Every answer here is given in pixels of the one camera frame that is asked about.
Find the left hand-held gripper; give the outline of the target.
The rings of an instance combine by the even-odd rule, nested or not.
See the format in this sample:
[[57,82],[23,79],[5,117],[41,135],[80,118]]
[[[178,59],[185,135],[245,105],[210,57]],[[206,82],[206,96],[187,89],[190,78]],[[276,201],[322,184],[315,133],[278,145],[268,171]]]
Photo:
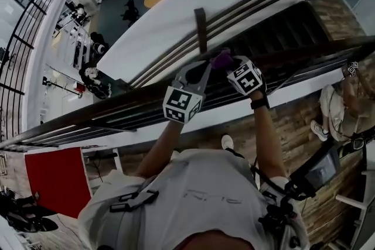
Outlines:
[[210,63],[190,63],[179,70],[163,100],[165,118],[187,124],[200,111],[211,70]]

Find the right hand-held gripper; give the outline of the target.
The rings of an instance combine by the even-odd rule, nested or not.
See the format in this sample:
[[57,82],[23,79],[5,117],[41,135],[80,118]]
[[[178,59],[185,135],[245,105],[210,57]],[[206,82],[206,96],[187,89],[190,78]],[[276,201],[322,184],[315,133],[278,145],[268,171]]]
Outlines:
[[240,94],[250,96],[259,91],[264,99],[267,98],[265,78],[254,63],[246,56],[231,56],[227,66],[227,79]]

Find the purple cloth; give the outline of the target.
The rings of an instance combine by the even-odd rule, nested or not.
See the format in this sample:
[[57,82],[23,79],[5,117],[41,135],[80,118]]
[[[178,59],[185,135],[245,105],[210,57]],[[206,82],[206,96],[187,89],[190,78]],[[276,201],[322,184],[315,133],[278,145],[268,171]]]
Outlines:
[[210,59],[210,65],[213,70],[224,69],[228,70],[234,63],[229,48],[223,48],[218,55]]

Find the dark curved handrail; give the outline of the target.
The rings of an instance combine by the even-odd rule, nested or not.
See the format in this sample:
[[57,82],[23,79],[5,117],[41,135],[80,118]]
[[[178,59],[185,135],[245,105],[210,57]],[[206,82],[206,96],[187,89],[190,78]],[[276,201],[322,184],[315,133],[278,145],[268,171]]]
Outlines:
[[[248,55],[261,69],[270,103],[277,106],[339,81],[339,69],[343,64],[361,60],[375,51],[375,36],[267,52],[244,37],[233,42],[230,49],[235,54]],[[163,80],[71,112],[0,142],[0,150],[24,152],[32,148],[54,148],[117,133],[134,133],[140,137],[141,130],[150,136],[156,125],[164,121],[162,100],[169,84],[169,80]],[[242,100],[243,96],[224,75],[215,71],[209,78],[202,112],[188,125],[188,130],[243,117]]]

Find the person's right forearm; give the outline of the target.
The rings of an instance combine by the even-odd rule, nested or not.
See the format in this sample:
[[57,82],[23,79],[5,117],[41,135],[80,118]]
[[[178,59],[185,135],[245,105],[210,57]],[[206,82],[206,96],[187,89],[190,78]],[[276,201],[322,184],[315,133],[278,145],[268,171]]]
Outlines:
[[267,177],[287,177],[281,142],[266,105],[253,108],[258,168]]

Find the person's left forearm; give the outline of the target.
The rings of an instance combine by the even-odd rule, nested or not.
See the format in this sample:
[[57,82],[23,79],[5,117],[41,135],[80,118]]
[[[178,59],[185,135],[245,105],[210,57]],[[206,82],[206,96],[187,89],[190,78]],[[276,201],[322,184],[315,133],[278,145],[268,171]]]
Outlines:
[[169,121],[161,136],[139,164],[134,176],[148,179],[160,174],[171,160],[183,127],[184,124]]

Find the black metal railing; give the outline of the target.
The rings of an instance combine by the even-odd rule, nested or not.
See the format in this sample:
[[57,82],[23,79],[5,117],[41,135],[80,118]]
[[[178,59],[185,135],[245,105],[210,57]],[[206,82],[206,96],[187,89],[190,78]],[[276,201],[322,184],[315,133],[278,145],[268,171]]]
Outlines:
[[0,143],[21,132],[21,105],[29,57],[52,1],[27,1],[0,56]]

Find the black wristwatch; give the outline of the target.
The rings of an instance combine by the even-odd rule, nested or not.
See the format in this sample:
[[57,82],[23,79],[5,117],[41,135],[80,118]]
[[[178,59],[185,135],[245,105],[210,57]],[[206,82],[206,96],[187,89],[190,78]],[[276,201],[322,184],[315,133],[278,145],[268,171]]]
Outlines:
[[270,108],[269,102],[266,98],[252,100],[251,101],[251,109],[255,111],[258,108],[266,107],[266,109]]

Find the dark wooden staircase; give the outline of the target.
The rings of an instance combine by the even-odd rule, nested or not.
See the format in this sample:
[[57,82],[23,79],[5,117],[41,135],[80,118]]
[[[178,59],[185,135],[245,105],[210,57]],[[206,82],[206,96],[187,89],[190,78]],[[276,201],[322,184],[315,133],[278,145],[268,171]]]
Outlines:
[[225,42],[236,55],[263,56],[329,42],[319,15],[309,2],[300,2],[270,16]]

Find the person's right white shoe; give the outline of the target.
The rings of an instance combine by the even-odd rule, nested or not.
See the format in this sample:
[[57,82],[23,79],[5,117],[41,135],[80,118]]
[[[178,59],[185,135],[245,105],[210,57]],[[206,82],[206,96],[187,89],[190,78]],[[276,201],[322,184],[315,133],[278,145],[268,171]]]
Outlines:
[[221,146],[224,150],[233,150],[234,149],[234,141],[232,137],[228,134],[224,134],[221,137]]

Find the black office chair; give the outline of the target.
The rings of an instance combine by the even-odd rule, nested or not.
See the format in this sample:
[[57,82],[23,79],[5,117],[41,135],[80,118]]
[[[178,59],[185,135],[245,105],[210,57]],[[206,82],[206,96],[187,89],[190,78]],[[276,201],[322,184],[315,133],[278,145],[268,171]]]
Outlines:
[[139,18],[139,11],[135,7],[134,0],[129,0],[125,6],[127,7],[127,10],[122,14],[122,19],[123,20],[128,20],[130,22],[135,22]]

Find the person's white t-shirt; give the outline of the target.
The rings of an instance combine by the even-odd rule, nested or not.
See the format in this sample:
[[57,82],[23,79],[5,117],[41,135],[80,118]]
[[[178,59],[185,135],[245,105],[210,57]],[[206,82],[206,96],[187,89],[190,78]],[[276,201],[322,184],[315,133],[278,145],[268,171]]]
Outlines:
[[[152,203],[130,213],[111,213],[126,194],[158,191]],[[250,243],[254,250],[309,250],[306,228],[296,217],[281,234],[264,228],[261,217],[283,195],[267,183],[257,187],[248,162],[226,150],[188,149],[152,179],[112,171],[78,217],[85,246],[112,250],[175,250],[192,235],[217,231]]]

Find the black chest-mounted monitor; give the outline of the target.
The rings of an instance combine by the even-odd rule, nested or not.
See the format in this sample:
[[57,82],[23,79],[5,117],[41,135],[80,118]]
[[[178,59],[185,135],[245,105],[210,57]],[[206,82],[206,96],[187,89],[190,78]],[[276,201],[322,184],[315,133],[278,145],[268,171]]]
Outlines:
[[331,140],[324,142],[314,155],[290,175],[291,197],[298,201],[314,198],[316,192],[338,174],[339,169],[338,148]]

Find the white metal rack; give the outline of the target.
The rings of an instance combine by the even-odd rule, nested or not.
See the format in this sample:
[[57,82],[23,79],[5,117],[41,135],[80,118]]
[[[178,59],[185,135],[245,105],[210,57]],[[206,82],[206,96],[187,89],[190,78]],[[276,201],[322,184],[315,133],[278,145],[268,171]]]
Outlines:
[[350,250],[360,250],[375,234],[375,170],[362,172],[366,177],[364,200],[362,202],[337,195],[335,199],[361,210],[359,226],[352,239]]

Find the red-topped white-legged table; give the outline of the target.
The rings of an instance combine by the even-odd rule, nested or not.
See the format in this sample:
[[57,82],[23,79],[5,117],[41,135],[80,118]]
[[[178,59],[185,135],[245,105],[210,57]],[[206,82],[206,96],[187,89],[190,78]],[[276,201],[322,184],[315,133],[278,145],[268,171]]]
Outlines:
[[92,188],[104,180],[102,176],[89,180],[86,167],[98,168],[100,160],[110,158],[114,159],[116,169],[122,170],[116,149],[107,155],[88,156],[87,161],[80,147],[33,150],[24,158],[32,195],[40,195],[37,204],[75,219],[92,198]]

